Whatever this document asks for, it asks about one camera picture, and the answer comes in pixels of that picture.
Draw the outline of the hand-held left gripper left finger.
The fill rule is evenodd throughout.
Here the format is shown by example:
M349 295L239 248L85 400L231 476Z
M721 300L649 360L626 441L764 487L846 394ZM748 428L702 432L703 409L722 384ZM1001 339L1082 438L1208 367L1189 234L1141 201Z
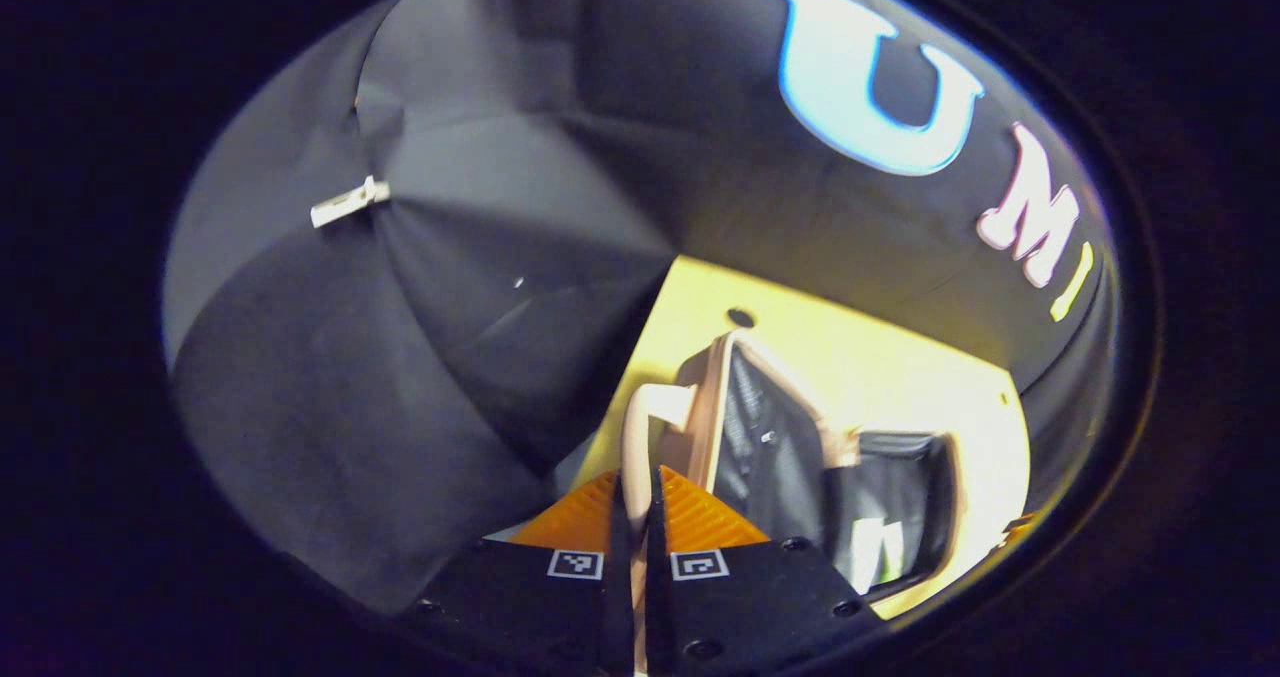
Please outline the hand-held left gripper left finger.
M399 631L466 674L634 674L632 544L618 481L612 468L511 539L460 550L399 613Z

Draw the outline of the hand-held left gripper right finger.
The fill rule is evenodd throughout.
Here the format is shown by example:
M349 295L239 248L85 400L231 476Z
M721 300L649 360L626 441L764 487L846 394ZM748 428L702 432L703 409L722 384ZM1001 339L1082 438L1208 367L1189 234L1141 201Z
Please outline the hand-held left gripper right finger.
M649 676L803 676L865 650L884 621L805 538L772 540L653 468L644 567Z

